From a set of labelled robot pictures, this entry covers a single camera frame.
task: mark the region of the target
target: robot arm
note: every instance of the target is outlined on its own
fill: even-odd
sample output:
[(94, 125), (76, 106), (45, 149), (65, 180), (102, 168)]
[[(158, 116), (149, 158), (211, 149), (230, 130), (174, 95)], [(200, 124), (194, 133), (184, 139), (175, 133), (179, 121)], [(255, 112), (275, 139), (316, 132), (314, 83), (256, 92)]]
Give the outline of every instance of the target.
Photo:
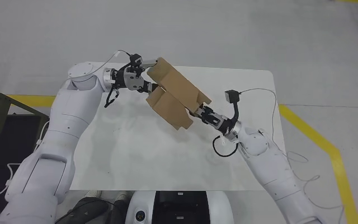
[[(152, 92), (158, 85), (141, 77), (156, 61), (144, 62), (137, 55), (119, 70), (96, 69), (82, 63), (70, 69), (71, 79), (58, 92), (51, 107), (48, 131), (38, 149), (24, 159), (6, 192), (9, 202), (0, 214), (0, 223), (48, 224), (55, 222), (57, 204), (61, 203), (74, 177), (73, 155), (78, 140), (94, 118), (103, 92), (120, 88)], [(227, 91), (234, 104), (232, 119), (201, 106), (193, 116), (210, 124), (229, 139), (241, 145), (239, 150), (259, 183), (275, 200), (289, 224), (324, 223), (313, 211), (307, 197), (296, 184), (286, 157), (267, 135), (238, 122), (239, 93)]]
[(142, 62), (137, 54), (130, 59), (119, 71), (97, 69), (90, 63), (70, 69), (71, 79), (59, 90), (51, 107), (44, 139), (37, 150), (23, 160), (9, 185), (5, 195), (9, 203), (0, 214), (0, 223), (55, 222), (57, 204), (64, 200), (74, 177), (74, 150), (95, 117), (102, 93), (124, 87), (151, 92), (156, 87), (140, 76), (156, 62)]
[(273, 198), (288, 224), (316, 224), (325, 222), (296, 183), (286, 156), (263, 130), (249, 128), (238, 121), (237, 91), (226, 91), (229, 103), (234, 104), (232, 119), (201, 106), (194, 116), (222, 132), (225, 138), (239, 143), (239, 152), (257, 181)]

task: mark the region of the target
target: yellow tape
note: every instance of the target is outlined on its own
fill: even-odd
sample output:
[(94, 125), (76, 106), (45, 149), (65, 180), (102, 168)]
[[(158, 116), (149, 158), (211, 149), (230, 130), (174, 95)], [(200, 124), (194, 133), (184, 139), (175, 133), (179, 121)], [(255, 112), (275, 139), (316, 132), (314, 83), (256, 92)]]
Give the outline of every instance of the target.
[[(55, 96), (28, 96), (28, 95), (8, 95), (9, 97), (32, 107), (51, 107)], [(331, 158), (333, 171), (335, 173), (336, 182), (340, 191), (342, 203), (345, 206), (345, 214), (347, 224), (353, 224), (358, 221), (358, 213), (352, 196), (352, 191), (347, 178), (343, 159), (338, 148), (331, 142), (326, 140), (316, 130), (310, 127), (304, 120), (299, 118), (287, 106), (279, 105), (280, 114), (298, 128), (303, 134), (311, 139), (317, 146), (324, 150)]]
[(351, 3), (358, 3), (358, 0), (338, 0), (339, 2), (351, 2)]
[(7, 95), (27, 106), (44, 106), (50, 108), (56, 96)]
[(317, 146), (326, 152), (331, 158), (333, 172), (335, 173), (336, 182), (340, 191), (341, 200), (345, 206), (347, 224), (354, 224), (358, 221), (358, 213), (354, 204), (352, 191), (349, 185), (343, 159), (338, 148), (326, 140), (316, 130), (309, 126), (304, 120), (299, 118), (287, 106), (279, 105), (280, 114), (298, 128), (303, 134), (311, 139)]

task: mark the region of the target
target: wire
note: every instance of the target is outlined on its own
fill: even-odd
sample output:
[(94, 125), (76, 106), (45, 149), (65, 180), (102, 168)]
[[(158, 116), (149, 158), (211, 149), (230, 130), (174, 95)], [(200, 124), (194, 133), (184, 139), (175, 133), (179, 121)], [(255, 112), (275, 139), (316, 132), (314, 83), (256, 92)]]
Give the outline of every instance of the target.
[(119, 212), (121, 212), (121, 210), (119, 209), (118, 206), (116, 206), (115, 204), (111, 203), (111, 202), (108, 202), (106, 200), (102, 200), (102, 199), (98, 199), (98, 200), (94, 200), (94, 201), (91, 201), (91, 202), (87, 202), (85, 204), (81, 204), (80, 206), (78, 207), (74, 207), (73, 210), (67, 214), (65, 214), (64, 216), (62, 216), (61, 218), (59, 218), (58, 220), (56, 220), (55, 224), (58, 223), (59, 221), (63, 220), (64, 218), (66, 218), (67, 216), (69, 216), (71, 213), (73, 213), (74, 211), (76, 211), (78, 208), (81, 208), (82, 206), (86, 205), (86, 204), (90, 204), (90, 203), (93, 203), (93, 202), (106, 202), (108, 204), (111, 204), (113, 205), (114, 207), (116, 207), (118, 209)]
[(48, 121), (48, 122), (46, 122), (46, 123), (44, 124), (44, 126), (43, 126), (43, 128), (42, 128), (42, 130), (41, 130), (41, 133), (40, 133), (40, 138), (39, 138), (39, 139), (37, 140), (37, 142), (36, 142), (36, 146), (35, 146), (34, 152), (36, 151), (37, 148), (39, 148), (41, 142), (43, 141), (43, 132), (44, 132), (44, 130), (45, 130), (45, 126), (46, 126), (47, 124), (49, 124), (49, 123), (50, 123), (50, 121)]
[[(125, 66), (121, 67), (118, 71), (123, 71), (126, 67), (130, 66), (131, 62), (129, 62), (128, 64), (126, 64)], [(107, 95), (107, 99), (106, 99), (106, 104), (105, 104), (105, 108), (107, 108), (109, 105), (111, 105), (119, 96), (119, 92), (116, 94), (116, 96), (110, 101), (110, 97), (113, 93), (114, 90), (114, 85), (112, 84), (111, 90)]]
[(251, 91), (251, 90), (265, 90), (265, 91), (271, 92), (271, 93), (274, 95), (274, 97), (275, 97), (275, 104), (274, 104), (274, 109), (272, 110), (272, 117), (271, 117), (271, 126), (272, 126), (272, 141), (273, 141), (274, 144), (277, 146), (276, 142), (274, 141), (274, 132), (275, 132), (275, 127), (274, 127), (274, 114), (275, 114), (275, 110), (276, 110), (277, 96), (276, 96), (275, 92), (273, 92), (272, 90), (269, 90), (269, 89), (267, 89), (267, 88), (249, 88), (248, 90), (244, 90), (244, 91), (239, 92), (239, 94), (241, 95), (242, 93), (248, 92), (248, 91)]
[[(285, 155), (284, 152), (279, 148), (279, 146), (276, 144), (276, 142), (274, 141), (274, 131), (275, 131), (275, 128), (274, 128), (274, 113), (275, 113), (275, 109), (276, 109), (276, 103), (277, 103), (277, 97), (276, 97), (276, 94), (275, 92), (273, 92), (272, 90), (269, 90), (269, 89), (266, 89), (266, 88), (251, 88), (251, 89), (248, 89), (248, 90), (244, 90), (242, 92), (240, 92), (239, 94), (242, 94), (244, 92), (248, 92), (248, 91), (251, 91), (251, 90), (265, 90), (265, 91), (269, 91), (271, 92), (274, 96), (275, 96), (275, 104), (274, 104), (274, 109), (272, 111), (272, 117), (271, 117), (271, 125), (272, 125), (272, 142), (276, 145), (276, 147), (282, 152), (282, 154), (287, 158), (287, 161), (289, 163), (289, 166), (292, 170), (292, 173), (295, 175), (295, 177), (297, 179), (299, 179), (300, 181), (302, 182), (305, 182), (305, 184), (303, 185), (303, 193), (304, 195), (307, 196), (307, 199), (316, 207), (318, 208), (321, 208), (321, 209), (327, 209), (327, 210), (331, 210), (331, 209), (336, 209), (336, 208), (342, 208), (341, 210), (341, 213), (340, 213), (340, 217), (338, 219), (338, 224), (341, 223), (341, 220), (342, 220), (342, 216), (343, 216), (343, 212), (345, 210), (345, 207), (344, 205), (340, 205), (340, 206), (333, 206), (333, 207), (324, 207), (324, 206), (319, 206), (318, 204), (314, 203), (309, 197), (308, 195), (306, 194), (306, 186), (308, 183), (312, 182), (312, 181), (315, 181), (315, 180), (318, 180), (321, 176), (320, 175), (316, 175), (316, 176), (313, 176), (312, 178), (308, 179), (308, 180), (304, 180), (300, 177), (297, 176), (297, 174), (295, 173), (295, 171), (292, 169), (292, 166), (291, 166), (291, 162), (290, 161), (295, 161), (295, 162), (301, 162), (301, 163), (307, 163), (309, 162), (309, 160), (304, 157), (303, 155), (299, 154), (299, 153), (296, 153), (296, 152), (293, 152), (293, 151), (287, 151), (287, 154)], [(292, 153), (292, 154), (295, 154), (295, 155), (298, 155), (300, 157), (302, 157), (304, 159), (304, 161), (299, 161), (299, 160), (295, 160), (295, 159), (292, 159), (289, 157), (289, 153)]]
[[(305, 161), (293, 160), (292, 158), (290, 158), (290, 157), (288, 156), (289, 153), (292, 153), (292, 154), (296, 154), (296, 155), (298, 155), (298, 156), (301, 156), (303, 159), (305, 159)], [(318, 180), (321, 176), (320, 176), (320, 175), (315, 175), (315, 176), (313, 176), (312, 178), (310, 178), (310, 179), (308, 179), (308, 180), (305, 180), (305, 179), (302, 179), (302, 178), (298, 177), (297, 174), (295, 173), (295, 171), (292, 169), (290, 160), (296, 161), (296, 162), (302, 162), (302, 163), (309, 162), (309, 160), (308, 160), (306, 157), (304, 157), (303, 155), (301, 155), (301, 154), (299, 154), (299, 153), (296, 153), (296, 152), (293, 152), (293, 151), (287, 151), (287, 156), (286, 156), (286, 157), (287, 157), (287, 161), (288, 161), (288, 163), (289, 163), (289, 166), (290, 166), (290, 168), (291, 168), (291, 170), (292, 170), (292, 173), (295, 175), (295, 177), (296, 177), (297, 179), (299, 179), (300, 181), (305, 182), (304, 185), (303, 185), (303, 193), (304, 193), (304, 195), (307, 196), (307, 199), (308, 199), (314, 206), (316, 206), (316, 207), (318, 207), (318, 208), (321, 208), (321, 209), (326, 209), (326, 210), (331, 210), (331, 209), (336, 209), (336, 208), (342, 208), (342, 209), (341, 209), (341, 213), (340, 213), (340, 217), (339, 217), (339, 219), (338, 219), (338, 224), (340, 224), (340, 223), (341, 223), (341, 220), (342, 220), (343, 212), (344, 212), (344, 210), (345, 210), (345, 206), (344, 206), (343, 204), (340, 205), (340, 206), (333, 206), (333, 207), (319, 206), (318, 204), (314, 203), (314, 202), (308, 197), (308, 195), (307, 195), (307, 193), (306, 193), (306, 186), (307, 186), (307, 184), (310, 183), (310, 182), (313, 182), (313, 181), (315, 181), (315, 180)]]
[(4, 193), (4, 192), (7, 190), (7, 188), (8, 188), (9, 185), (10, 185), (10, 182), (11, 182), (11, 180), (12, 180), (13, 171), (12, 171), (10, 165), (20, 165), (20, 164), (7, 164), (7, 167), (9, 168), (9, 171), (10, 171), (10, 178), (6, 181), (6, 186), (5, 186), (5, 188), (0, 192), (0, 194)]
[(213, 139), (213, 149), (214, 149), (215, 153), (216, 153), (218, 156), (220, 156), (220, 157), (229, 157), (229, 156), (232, 156), (232, 155), (237, 151), (237, 148), (239, 147), (239, 143), (236, 143), (236, 147), (235, 147), (235, 149), (234, 149), (234, 151), (233, 151), (232, 153), (230, 153), (230, 154), (228, 154), (228, 155), (222, 155), (222, 154), (220, 154), (219, 152), (217, 152), (217, 150), (216, 150), (216, 148), (215, 148), (215, 141), (216, 141), (217, 139), (219, 139), (219, 138), (220, 138), (220, 136), (217, 136), (216, 138)]
[(85, 76), (89, 76), (89, 75), (92, 75), (94, 74), (95, 72), (97, 72), (98, 70), (100, 70), (103, 66), (105, 66), (114, 56), (117, 56), (117, 54), (119, 52), (124, 52), (126, 53), (129, 57), (130, 57), (130, 54), (128, 52), (126, 52), (125, 50), (117, 50), (116, 52), (113, 53), (113, 55), (105, 62), (103, 63), (101, 66), (99, 66), (96, 70), (94, 70), (93, 72), (90, 72), (89, 74), (84, 74), (82, 76), (77, 76), (77, 77), (71, 77), (71, 78), (67, 78), (62, 84), (61, 84), (61, 88), (62, 86), (68, 81), (68, 80), (72, 80), (74, 78), (81, 78), (81, 77), (85, 77)]

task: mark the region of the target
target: white table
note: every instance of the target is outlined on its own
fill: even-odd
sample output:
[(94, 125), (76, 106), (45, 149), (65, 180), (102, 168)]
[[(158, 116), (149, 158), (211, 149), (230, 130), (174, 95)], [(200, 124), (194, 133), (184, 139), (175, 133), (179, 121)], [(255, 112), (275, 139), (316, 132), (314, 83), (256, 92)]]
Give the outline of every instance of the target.
[[(120, 68), (110, 63), (108, 67)], [(226, 68), (176, 67), (204, 92), (215, 112), (233, 116), (224, 91), (249, 88), (275, 90), (272, 73)], [(263, 190), (239, 152), (217, 156), (211, 142), (219, 132), (195, 119), (188, 130), (176, 131), (145, 101), (147, 94), (120, 90), (104, 108), (107, 94), (93, 122), (82, 134), (74, 154), (72, 190)], [(243, 93), (239, 120), (271, 135), (274, 96), (268, 91)], [(279, 110), (274, 115), (275, 141), (284, 151)], [(226, 144), (221, 153), (232, 151)]]

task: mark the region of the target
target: cardboard box flap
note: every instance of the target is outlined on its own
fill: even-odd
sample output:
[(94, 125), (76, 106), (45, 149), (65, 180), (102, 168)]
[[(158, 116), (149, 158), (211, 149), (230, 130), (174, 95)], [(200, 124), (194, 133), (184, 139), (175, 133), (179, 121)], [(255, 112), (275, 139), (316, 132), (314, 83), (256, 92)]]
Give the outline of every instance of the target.
[(156, 88), (147, 98), (148, 104), (175, 129), (188, 129), (192, 124), (185, 107), (169, 92)]
[(193, 113), (202, 103), (211, 103), (207, 96), (163, 58), (158, 58), (158, 63), (147, 74)]

